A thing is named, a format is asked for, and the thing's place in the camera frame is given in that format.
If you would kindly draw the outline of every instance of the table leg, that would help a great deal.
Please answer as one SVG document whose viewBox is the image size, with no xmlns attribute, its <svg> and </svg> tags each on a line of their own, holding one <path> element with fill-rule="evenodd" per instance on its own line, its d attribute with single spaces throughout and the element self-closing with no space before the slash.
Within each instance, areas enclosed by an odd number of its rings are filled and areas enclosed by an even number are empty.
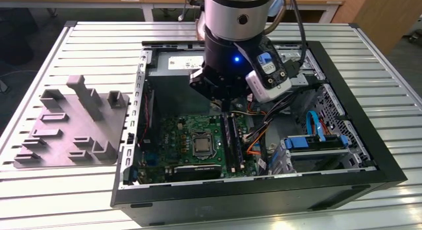
<svg viewBox="0 0 422 230">
<path fill-rule="evenodd" d="M 57 8 L 48 8 L 46 11 L 48 11 L 48 14 L 50 15 L 50 17 L 56 17 L 57 16 L 57 13 L 56 13 Z"/>
<path fill-rule="evenodd" d="M 327 8 L 325 9 L 319 23 L 331 23 L 333 17 L 335 15 L 338 9 L 338 5 L 329 5 Z"/>
<path fill-rule="evenodd" d="M 169 17 L 169 9 L 164 8 L 162 9 L 162 14 L 164 14 L 164 17 Z"/>
<path fill-rule="evenodd" d="M 142 8 L 142 12 L 144 12 L 145 21 L 153 21 L 153 15 L 152 15 L 153 6 L 152 6 L 152 4 L 142 3 L 141 8 Z"/>
</svg>

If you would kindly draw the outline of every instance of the metal table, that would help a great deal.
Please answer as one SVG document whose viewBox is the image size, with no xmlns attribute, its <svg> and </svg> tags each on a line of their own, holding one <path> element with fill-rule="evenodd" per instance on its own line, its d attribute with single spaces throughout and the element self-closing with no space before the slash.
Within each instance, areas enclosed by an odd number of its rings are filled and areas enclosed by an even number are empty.
<svg viewBox="0 0 422 230">
<path fill-rule="evenodd" d="M 191 224 L 169 229 L 415 229 L 422 224 L 422 100 L 359 29 L 306 24 L 363 106 L 408 178 L 331 211 Z M 282 24 L 273 40 L 298 40 L 295 24 Z M 18 171 L 13 156 L 41 110 L 44 89 L 72 93 L 66 75 L 85 76 L 98 93 L 133 96 L 141 41 L 194 40 L 194 24 L 78 22 L 65 27 L 0 138 L 0 229 L 134 229 L 109 207 L 116 166 Z"/>
</svg>

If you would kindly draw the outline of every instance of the blue drive bracket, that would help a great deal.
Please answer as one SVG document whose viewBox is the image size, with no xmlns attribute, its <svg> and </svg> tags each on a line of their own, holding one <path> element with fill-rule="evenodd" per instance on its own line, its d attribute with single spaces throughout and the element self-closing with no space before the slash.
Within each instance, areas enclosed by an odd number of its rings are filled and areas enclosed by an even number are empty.
<svg viewBox="0 0 422 230">
<path fill-rule="evenodd" d="M 289 141 L 291 142 L 293 148 L 305 148 L 309 147 L 307 141 L 305 137 L 290 137 Z"/>
<path fill-rule="evenodd" d="M 341 141 L 343 143 L 343 146 L 347 147 L 349 146 L 349 139 L 346 135 L 341 135 Z"/>
<path fill-rule="evenodd" d="M 315 125 L 315 128 L 317 128 L 317 134 L 315 135 L 318 135 L 321 141 L 325 142 L 323 130 L 322 130 L 322 125 L 321 125 L 321 122 L 319 122 L 319 119 L 318 119 L 318 114 L 313 110 L 310 110 L 306 113 L 306 131 L 307 131 L 307 134 L 309 135 L 313 134 L 313 130 L 311 130 L 311 126 L 310 126 L 310 118 L 313 119 L 313 122 L 314 122 L 314 125 Z"/>
</svg>

